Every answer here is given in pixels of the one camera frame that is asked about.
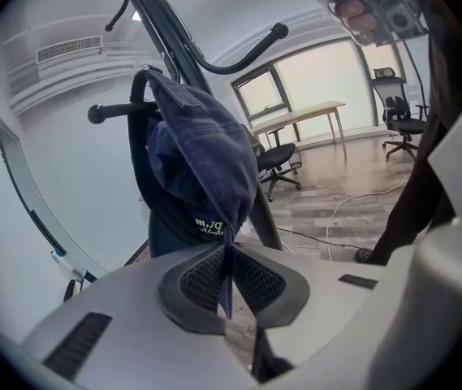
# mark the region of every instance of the wooden desk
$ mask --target wooden desk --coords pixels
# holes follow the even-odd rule
[[[341,118],[339,117],[339,112],[337,110],[337,107],[340,106],[346,106],[346,104],[344,102],[338,101],[326,101],[320,104],[316,104],[315,106],[301,108],[300,110],[293,111],[292,113],[286,113],[276,117],[275,119],[270,119],[264,121],[263,123],[259,123],[257,126],[254,126],[251,129],[251,132],[256,137],[263,133],[267,135],[268,132],[275,130],[276,128],[281,128],[283,126],[298,123],[307,119],[313,119],[314,117],[319,117],[320,115],[327,115],[328,123],[330,123],[331,135],[334,138],[335,143],[334,125],[332,124],[330,117],[330,114],[335,114],[335,119],[337,120],[337,125],[339,126],[339,135],[341,136],[341,141],[343,142],[344,160],[346,160],[347,155],[346,145],[344,144],[343,126],[341,125]]]

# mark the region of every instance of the black cable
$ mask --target black cable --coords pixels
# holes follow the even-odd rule
[[[286,231],[286,232],[291,232],[292,234],[299,234],[300,236],[311,238],[312,240],[318,241],[320,243],[331,244],[331,245],[334,245],[335,247],[352,247],[353,249],[365,249],[365,247],[360,247],[359,245],[336,244],[336,243],[332,243],[331,241],[324,241],[324,240],[321,240],[321,239],[316,238],[316,237],[308,236],[306,234],[303,234],[302,232],[285,230],[284,228],[279,228],[279,227],[276,227],[276,228],[279,231]]]

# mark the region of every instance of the black mesh vent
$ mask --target black mesh vent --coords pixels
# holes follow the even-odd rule
[[[218,309],[218,294],[225,280],[223,256],[223,249],[212,253],[187,270],[180,279],[184,296],[195,305],[214,313]]]
[[[83,365],[111,317],[90,312],[45,360],[44,364],[65,379],[72,380]]]
[[[233,277],[250,310],[257,314],[275,301],[283,290],[285,280],[271,269],[235,249]]]

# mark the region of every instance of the desk leg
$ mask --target desk leg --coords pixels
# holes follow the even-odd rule
[[[341,135],[341,141],[343,142],[344,161],[346,161],[347,155],[346,144],[344,143],[343,125],[341,124],[341,118],[339,117],[339,112],[337,109],[335,109],[335,119],[337,120],[337,125],[339,126],[339,134]]]
[[[266,136],[266,140],[269,142],[269,149],[272,149],[272,145],[270,144],[269,133],[266,132],[266,133],[265,133],[265,136]]]
[[[330,129],[331,129],[331,136],[334,138],[334,144],[335,144],[334,125],[333,125],[332,122],[331,122],[330,114],[327,114],[326,117],[328,117],[328,123],[330,123]]]

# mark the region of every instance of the white cable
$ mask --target white cable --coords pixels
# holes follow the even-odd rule
[[[294,250],[292,250],[290,247],[288,247],[288,245],[286,245],[286,244],[283,243],[282,241],[281,241],[281,244],[284,245],[285,247],[287,247],[288,251],[290,251],[292,254],[296,254],[296,253],[294,253]]]
[[[318,250],[320,249],[321,247],[309,247],[307,245],[292,245],[290,244],[291,247],[293,247],[294,249],[314,249],[314,250]]]
[[[356,199],[356,198],[360,198],[360,197],[368,197],[368,196],[371,196],[371,195],[383,195],[384,193],[389,193],[391,191],[394,191],[395,189],[398,189],[402,186],[402,184],[407,180],[409,179],[409,176],[406,176],[405,178],[402,179],[402,182],[400,182],[398,185],[396,185],[395,187],[391,188],[391,189],[388,189],[387,191],[384,191],[384,192],[372,192],[372,193],[362,193],[361,195],[356,195],[355,197],[350,197],[350,198],[346,198],[344,201],[342,201],[340,204],[337,205],[337,208],[335,208],[335,211],[334,213],[331,215],[330,217],[330,221],[328,221],[328,225],[326,226],[326,243],[328,243],[328,230],[330,229],[330,225],[331,225],[331,222],[332,220],[334,219],[335,217],[335,214],[337,213],[337,210],[341,207],[341,205],[344,203],[344,202],[348,202],[350,201],[351,199]],[[333,260],[331,259],[331,252],[330,252],[330,245],[329,244],[326,244],[326,247],[328,248],[328,258],[330,259],[331,262],[333,262]]]

